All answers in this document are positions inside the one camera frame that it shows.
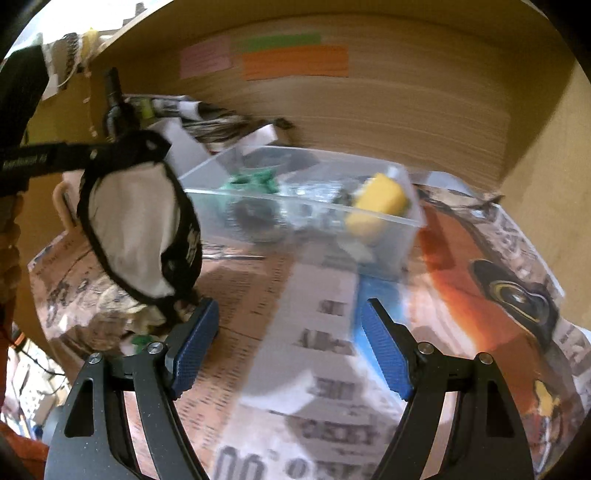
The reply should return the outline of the left hand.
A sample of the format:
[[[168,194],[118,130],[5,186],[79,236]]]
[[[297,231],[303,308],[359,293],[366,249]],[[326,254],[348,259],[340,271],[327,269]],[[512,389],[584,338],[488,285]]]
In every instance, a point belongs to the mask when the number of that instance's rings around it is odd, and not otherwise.
[[[16,292],[21,280],[20,252],[17,247],[21,235],[17,217],[23,210],[21,194],[1,199],[1,326],[10,323]]]

